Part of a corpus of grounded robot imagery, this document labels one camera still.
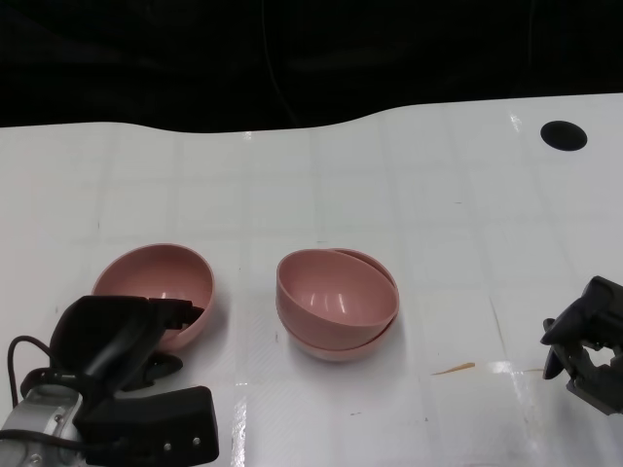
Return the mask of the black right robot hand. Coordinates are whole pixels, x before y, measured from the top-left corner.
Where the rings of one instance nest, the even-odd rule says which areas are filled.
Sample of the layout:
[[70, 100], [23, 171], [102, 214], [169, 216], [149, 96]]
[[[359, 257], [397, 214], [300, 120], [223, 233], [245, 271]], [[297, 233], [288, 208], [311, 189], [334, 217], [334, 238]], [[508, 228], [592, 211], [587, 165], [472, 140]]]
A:
[[598, 411], [622, 413], [622, 286], [593, 277], [557, 318], [543, 321], [542, 377], [567, 372], [567, 390]]

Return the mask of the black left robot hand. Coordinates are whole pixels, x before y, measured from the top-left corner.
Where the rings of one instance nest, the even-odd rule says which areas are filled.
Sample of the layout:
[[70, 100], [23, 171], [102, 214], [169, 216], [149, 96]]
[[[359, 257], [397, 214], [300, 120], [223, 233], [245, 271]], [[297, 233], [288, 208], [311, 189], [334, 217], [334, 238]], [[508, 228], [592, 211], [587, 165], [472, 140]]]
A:
[[190, 301], [135, 296], [84, 296], [60, 317], [50, 341], [51, 363], [100, 381], [109, 392], [151, 386], [182, 368], [159, 350], [168, 330], [199, 320]]

